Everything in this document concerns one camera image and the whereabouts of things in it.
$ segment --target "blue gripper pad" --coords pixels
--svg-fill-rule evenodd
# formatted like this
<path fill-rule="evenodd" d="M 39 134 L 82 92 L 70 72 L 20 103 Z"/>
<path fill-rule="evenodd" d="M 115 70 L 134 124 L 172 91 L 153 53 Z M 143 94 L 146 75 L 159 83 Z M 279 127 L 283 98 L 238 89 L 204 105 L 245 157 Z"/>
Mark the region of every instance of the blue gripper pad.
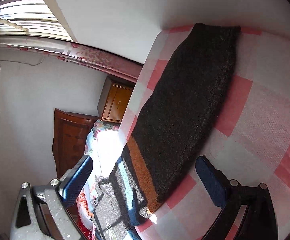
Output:
<path fill-rule="evenodd" d="M 226 189 L 217 179 L 219 171 L 214 168 L 206 156 L 197 158 L 195 168 L 215 206 L 223 209 L 227 203 Z"/>
<path fill-rule="evenodd" d="M 75 204 L 76 198 L 80 194 L 92 170 L 93 159 L 88 155 L 84 155 L 62 181 L 58 192 L 62 197 L 64 207 L 67 208 Z"/>

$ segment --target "silver screw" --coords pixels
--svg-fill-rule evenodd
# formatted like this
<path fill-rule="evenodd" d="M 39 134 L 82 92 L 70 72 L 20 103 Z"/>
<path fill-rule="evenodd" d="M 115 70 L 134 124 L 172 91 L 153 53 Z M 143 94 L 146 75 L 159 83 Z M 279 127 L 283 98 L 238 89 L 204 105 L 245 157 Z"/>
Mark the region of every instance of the silver screw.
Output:
<path fill-rule="evenodd" d="M 232 180 L 230 181 L 230 185 L 236 187 L 236 186 L 238 186 L 238 181 L 236 181 L 235 179 L 232 179 Z"/>
<path fill-rule="evenodd" d="M 23 184 L 22 184 L 22 188 L 27 188 L 28 187 L 28 183 L 27 182 L 24 182 Z"/>
<path fill-rule="evenodd" d="M 266 185 L 265 183 L 261 183 L 261 184 L 260 184 L 260 187 L 261 187 L 262 189 L 267 189 L 267 185 Z"/>
<path fill-rule="evenodd" d="M 56 186 L 58 184 L 58 179 L 52 179 L 51 180 L 51 185 Z"/>

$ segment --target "white wall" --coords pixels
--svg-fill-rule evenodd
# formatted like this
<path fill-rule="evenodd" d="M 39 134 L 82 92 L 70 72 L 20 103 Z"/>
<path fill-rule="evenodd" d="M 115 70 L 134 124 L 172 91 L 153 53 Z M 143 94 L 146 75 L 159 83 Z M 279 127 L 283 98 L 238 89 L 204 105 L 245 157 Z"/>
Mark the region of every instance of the white wall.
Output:
<path fill-rule="evenodd" d="M 197 22 L 290 38 L 287 0 L 56 0 L 77 41 L 144 63 L 160 30 Z"/>
<path fill-rule="evenodd" d="M 36 64 L 42 56 L 0 50 L 0 60 Z M 1 62 L 0 232 L 9 235 L 19 187 L 56 177 L 52 154 L 54 108 L 97 115 L 106 74 L 45 57 L 37 66 Z"/>

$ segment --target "wooden furniture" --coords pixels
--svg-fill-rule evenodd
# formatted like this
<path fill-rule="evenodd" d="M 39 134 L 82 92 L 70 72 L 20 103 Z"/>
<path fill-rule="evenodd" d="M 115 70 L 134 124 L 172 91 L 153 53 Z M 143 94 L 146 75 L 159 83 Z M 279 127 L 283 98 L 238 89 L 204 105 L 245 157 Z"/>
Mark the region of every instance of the wooden furniture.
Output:
<path fill-rule="evenodd" d="M 107 77 L 97 106 L 101 121 L 120 123 L 132 92 L 132 87 Z"/>
<path fill-rule="evenodd" d="M 99 119 L 97 116 L 54 110 L 53 156 L 60 179 L 84 155 L 87 135 Z"/>

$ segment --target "checkered tablecloth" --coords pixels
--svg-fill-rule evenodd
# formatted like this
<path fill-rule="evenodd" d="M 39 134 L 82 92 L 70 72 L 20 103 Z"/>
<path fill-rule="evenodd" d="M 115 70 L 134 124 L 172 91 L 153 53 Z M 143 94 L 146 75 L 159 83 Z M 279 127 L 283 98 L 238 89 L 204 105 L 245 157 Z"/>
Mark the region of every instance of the checkered tablecloth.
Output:
<path fill-rule="evenodd" d="M 119 130 L 122 146 L 177 46 L 192 26 L 162 31 L 147 57 Z M 228 179 L 268 185 L 279 239 L 290 232 L 290 41 L 242 28 L 227 99 L 202 152 Z M 143 240 L 197 240 L 220 209 L 194 166 L 170 198 L 137 231 Z M 226 240 L 233 239 L 244 208 Z"/>

